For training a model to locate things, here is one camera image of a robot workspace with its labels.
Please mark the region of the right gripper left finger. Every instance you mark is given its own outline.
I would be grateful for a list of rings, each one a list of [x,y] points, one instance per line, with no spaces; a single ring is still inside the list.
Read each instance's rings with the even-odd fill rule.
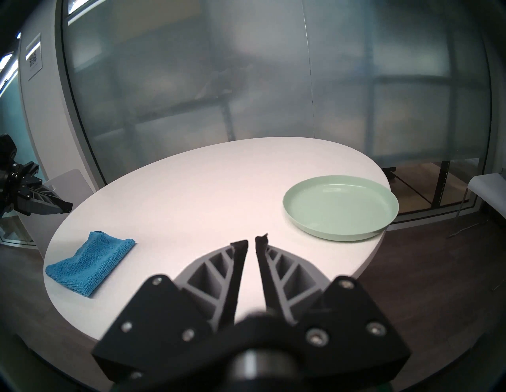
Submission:
[[[174,279],[147,278],[92,350],[115,382],[145,376],[234,324],[248,241],[192,261]]]

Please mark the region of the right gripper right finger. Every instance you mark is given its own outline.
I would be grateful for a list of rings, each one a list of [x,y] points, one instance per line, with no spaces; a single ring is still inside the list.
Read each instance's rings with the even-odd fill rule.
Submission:
[[[296,334],[306,380],[392,380],[411,352],[363,286],[255,238],[267,310]]]

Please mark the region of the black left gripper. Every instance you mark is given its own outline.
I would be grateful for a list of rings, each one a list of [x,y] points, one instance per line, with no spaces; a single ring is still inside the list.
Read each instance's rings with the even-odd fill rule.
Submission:
[[[8,134],[1,135],[1,216],[12,210],[25,216],[70,213],[73,203],[62,200],[36,176],[39,165],[15,162],[17,147]]]

